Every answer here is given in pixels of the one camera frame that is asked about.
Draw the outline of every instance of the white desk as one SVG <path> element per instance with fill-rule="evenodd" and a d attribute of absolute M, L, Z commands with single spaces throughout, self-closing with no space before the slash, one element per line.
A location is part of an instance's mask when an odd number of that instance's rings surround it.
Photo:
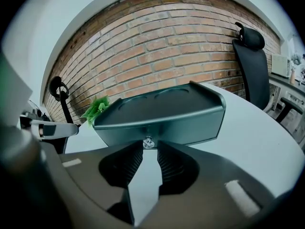
<path fill-rule="evenodd" d="M 278 101 L 280 100 L 281 92 L 289 93 L 294 97 L 297 97 L 298 99 L 302 100 L 305 103 L 305 85 L 301 84 L 299 85 L 299 82 L 295 81 L 294 84 L 290 84 L 290 79 L 286 79 L 284 77 L 269 74 L 269 83 L 272 85 L 275 85 L 279 87 L 279 91 L 277 92 L 277 95 L 275 96 L 275 102 L 273 106 L 273 110 L 276 108 L 276 105 Z M 299 123 L 296 123 L 293 129 L 298 129 L 300 125 L 302 125 L 305 122 L 305 114 L 303 114 L 301 120 Z M 299 143 L 299 146 L 301 148 L 305 148 L 305 136 Z"/>
<path fill-rule="evenodd" d="M 226 112 L 218 138 L 192 147 L 228 158 L 264 184 L 276 197 L 291 189 L 305 164 L 305 156 L 289 133 L 273 118 L 243 98 L 210 84 L 204 85 L 223 95 Z M 106 144 L 92 127 L 84 123 L 78 135 L 69 137 L 66 153 L 102 147 L 106 147 Z M 147 162 L 156 164 L 152 158 L 147 159 L 145 156 L 147 161 L 144 162 L 143 159 L 129 188 L 133 186 L 134 180 L 141 180 L 147 175 L 142 169 L 147 168 Z M 156 154 L 152 153 L 150 157 L 152 156 L 157 162 Z M 162 182 L 160 175 L 159 170 L 155 174 L 149 171 L 150 178 L 154 178 L 156 183 Z M 141 188 L 137 191 L 140 202 L 143 197 L 139 193 L 143 190 Z"/>

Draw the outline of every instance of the white rectangular sticker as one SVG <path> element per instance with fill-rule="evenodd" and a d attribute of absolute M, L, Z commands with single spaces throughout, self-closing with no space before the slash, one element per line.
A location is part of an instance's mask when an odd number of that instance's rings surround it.
<path fill-rule="evenodd" d="M 74 160 L 70 160 L 70 161 L 67 161 L 67 162 L 63 162 L 63 167 L 70 167 L 70 166 L 74 166 L 74 165 L 78 165 L 81 163 L 81 160 L 79 158 L 77 159 L 74 159 Z"/>

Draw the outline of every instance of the curved desk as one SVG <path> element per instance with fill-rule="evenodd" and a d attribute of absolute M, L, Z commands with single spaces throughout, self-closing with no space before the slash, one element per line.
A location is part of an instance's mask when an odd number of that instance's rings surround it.
<path fill-rule="evenodd" d="M 284 91 L 288 91 L 291 95 L 303 100 L 305 102 L 305 85 L 299 85 L 299 82 L 295 81 L 294 84 L 290 84 L 290 79 L 284 77 L 269 74 L 269 83 L 278 86 Z"/>
<path fill-rule="evenodd" d="M 226 112 L 218 138 L 191 147 L 228 158 L 264 184 L 276 197 L 291 189 L 305 164 L 305 156 L 295 140 L 273 118 L 253 104 L 216 86 L 204 85 L 223 95 Z M 92 127 L 84 123 L 76 136 L 69 137 L 65 153 L 103 147 L 106 144 Z M 150 181 L 162 184 L 156 153 L 156 150 L 144 150 L 143 161 L 129 184 L 131 200 L 140 203 L 137 208 L 132 206 L 134 215 L 140 213 L 139 221 L 148 211 L 147 204 L 153 206 L 158 200 L 158 189 L 154 190 L 150 184 L 146 184 L 145 189 L 134 184 L 136 180 L 143 181 L 147 175 Z M 150 202 L 142 194 L 143 191 L 152 195 Z"/>

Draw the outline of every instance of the chair armrest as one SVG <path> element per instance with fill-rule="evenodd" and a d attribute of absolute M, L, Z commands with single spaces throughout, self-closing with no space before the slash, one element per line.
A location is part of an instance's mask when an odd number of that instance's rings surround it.
<path fill-rule="evenodd" d="M 301 107 L 299 107 L 296 103 L 292 102 L 291 100 L 285 98 L 285 97 L 282 97 L 281 98 L 281 101 L 286 105 L 288 106 L 290 109 L 294 109 L 296 110 L 299 114 L 303 114 L 303 109 Z"/>

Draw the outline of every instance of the gray plastic housing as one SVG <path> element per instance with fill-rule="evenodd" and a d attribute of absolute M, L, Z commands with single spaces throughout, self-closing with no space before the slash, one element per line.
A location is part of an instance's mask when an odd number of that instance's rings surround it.
<path fill-rule="evenodd" d="M 221 94 L 190 82 L 118 99 L 93 128 L 108 146 L 153 138 L 192 145 L 217 138 L 225 113 Z"/>

